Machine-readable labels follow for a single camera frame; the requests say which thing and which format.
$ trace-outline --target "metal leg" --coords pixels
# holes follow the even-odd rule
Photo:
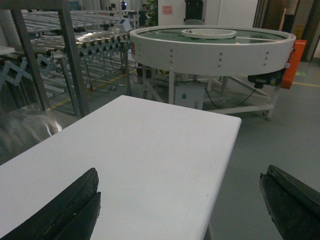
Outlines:
[[[169,104],[175,104],[175,79],[176,73],[171,70],[169,72]]]
[[[227,85],[228,85],[228,76],[223,76],[222,77],[222,84],[221,84],[221,93],[224,94],[227,90]]]
[[[63,1],[63,9],[58,10],[61,30],[65,43],[66,53],[71,69],[76,100],[78,102],[80,116],[84,117],[90,113],[89,105],[86,97],[86,88],[81,71],[80,57],[77,51],[75,33],[73,30],[69,5],[67,1]]]
[[[214,240],[214,231],[212,229],[211,223],[209,221],[208,227],[206,229],[207,240]]]
[[[36,92],[40,100],[41,107],[44,111],[50,110],[51,106],[47,97],[44,82],[40,74],[35,53],[29,39],[27,27],[25,25],[22,12],[21,10],[11,10],[11,15],[16,27],[16,31],[20,38],[25,57],[27,59],[27,62],[30,64],[30,72],[34,81]]]
[[[213,76],[208,76],[208,86],[206,87],[208,92],[211,92],[212,89],[212,83],[214,82]]]
[[[60,65],[61,65],[62,73],[65,79],[66,87],[68,88],[68,91],[69,91],[74,113],[78,118],[81,118],[79,106],[74,94],[74,90],[72,89],[71,80],[69,78],[68,69],[67,69],[67,59],[65,57],[60,58]]]
[[[87,59],[84,59],[84,66],[85,66],[85,70],[86,70],[86,77],[88,78],[88,82],[86,84],[86,87],[92,91],[92,85],[91,85],[91,81],[90,81],[90,72],[89,72],[89,67],[88,67],[88,62]]]
[[[276,103],[277,103],[277,100],[278,100],[278,97],[279,97],[279,93],[280,93],[280,85],[276,86],[274,88],[272,99],[271,99],[271,105],[273,107],[268,111],[268,114],[267,114],[267,119],[268,120],[270,120],[272,118],[272,115],[274,114]]]

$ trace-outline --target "gray floor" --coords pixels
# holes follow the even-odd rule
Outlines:
[[[290,90],[281,89],[272,120],[265,120],[261,112],[234,115],[242,124],[211,219],[215,240],[282,239],[259,187],[260,173],[269,165],[320,191],[320,66],[301,63],[298,71],[306,76],[296,76]],[[131,95],[142,98],[141,79],[132,75]],[[91,112],[126,93],[120,86],[96,82],[95,87],[88,94]],[[50,102],[55,110],[72,115],[70,102],[60,104],[67,99],[68,94]]]

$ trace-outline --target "white table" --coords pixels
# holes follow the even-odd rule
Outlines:
[[[94,167],[92,240],[202,240],[240,123],[121,96],[0,166],[0,237]]]
[[[16,50],[13,47],[1,46],[0,45],[0,55],[12,54]]]

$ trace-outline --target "roller conveyor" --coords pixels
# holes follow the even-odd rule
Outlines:
[[[82,77],[88,88],[92,87],[92,81],[103,82],[106,75],[114,73],[116,70],[124,70],[128,64],[123,57],[113,59],[115,53],[123,55],[128,52],[130,35],[127,33],[118,31],[75,33],[75,40],[81,61]],[[56,53],[63,54],[65,58],[67,56],[63,37],[44,35],[39,39],[32,40],[31,44],[36,54],[37,64],[40,66],[47,96],[54,98],[61,93],[65,93],[67,84],[63,75],[63,67],[59,58],[55,57]],[[22,83],[22,77],[32,80],[22,49],[17,49],[15,54],[5,55],[1,59],[1,63],[0,81],[19,85]],[[69,65],[65,67],[70,79],[71,89],[73,89],[70,67]],[[12,74],[9,76],[10,69],[16,72],[20,71],[22,74],[16,74],[15,77]],[[121,84],[121,86],[126,86],[128,92],[130,91],[130,85]]]

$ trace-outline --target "electrical box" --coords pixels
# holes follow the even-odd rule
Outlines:
[[[121,32],[128,32],[131,28],[131,24],[128,18],[122,19],[116,26],[120,29]]]
[[[202,82],[178,83],[175,87],[175,105],[202,110],[205,84]]]

